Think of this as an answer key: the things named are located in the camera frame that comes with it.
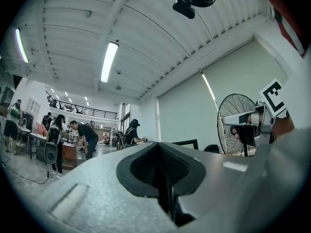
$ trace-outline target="concrete floor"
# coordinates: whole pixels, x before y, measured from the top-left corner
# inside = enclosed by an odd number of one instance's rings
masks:
[[[85,153],[78,150],[77,148],[77,165],[80,165],[86,161]],[[97,151],[94,152],[93,158],[103,154],[111,153],[116,151],[116,147],[98,145]],[[51,165],[47,166],[44,162],[39,161],[33,155],[31,160],[29,155],[23,151],[21,155],[13,155],[12,152],[6,153],[3,144],[0,144],[0,160],[2,167],[7,173],[8,179],[11,182],[13,188],[18,191],[22,196],[32,199],[34,202],[37,201],[37,197],[42,194],[49,185],[58,180],[56,175],[53,175],[53,170]],[[50,177],[47,179],[47,168],[49,168]],[[63,175],[70,172],[70,170],[63,169]]]

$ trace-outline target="ceiling light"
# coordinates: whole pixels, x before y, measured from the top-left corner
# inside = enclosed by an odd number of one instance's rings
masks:
[[[112,66],[113,59],[115,58],[116,52],[118,50],[118,47],[119,45],[114,42],[109,42],[108,44],[102,68],[101,82],[107,83],[108,81],[109,72]]]
[[[23,43],[22,43],[21,37],[20,37],[20,30],[16,29],[15,33],[16,33],[16,38],[17,38],[17,42],[18,42],[18,46],[19,46],[19,51],[20,51],[21,55],[23,56],[25,63],[28,63],[29,61],[27,59],[25,49],[24,49],[24,46],[23,46]]]

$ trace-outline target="fan grille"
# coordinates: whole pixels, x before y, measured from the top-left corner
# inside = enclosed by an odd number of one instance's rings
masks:
[[[218,111],[217,129],[220,144],[226,154],[244,156],[243,144],[234,138],[230,132],[230,125],[224,125],[222,118],[248,111],[255,110],[256,106],[252,100],[242,94],[231,94],[221,103]],[[247,145],[248,154],[255,151],[253,146]]]

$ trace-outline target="black camera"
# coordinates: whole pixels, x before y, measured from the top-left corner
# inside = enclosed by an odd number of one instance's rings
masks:
[[[195,10],[190,3],[183,0],[177,0],[173,5],[173,9],[189,19],[194,19]]]
[[[173,5],[173,9],[189,19],[194,19],[195,10],[193,6],[205,8],[211,6],[215,1],[216,0],[177,0]]]

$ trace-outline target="railing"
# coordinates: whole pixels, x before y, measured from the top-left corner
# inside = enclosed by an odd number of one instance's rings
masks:
[[[47,93],[47,99],[50,107],[57,108],[60,110],[65,110],[77,114],[83,114],[91,117],[103,117],[108,119],[117,119],[116,112],[110,112],[110,111],[102,111],[97,109],[92,109],[89,107],[80,106],[73,103],[67,103],[59,100],[53,100],[51,99],[50,95]]]

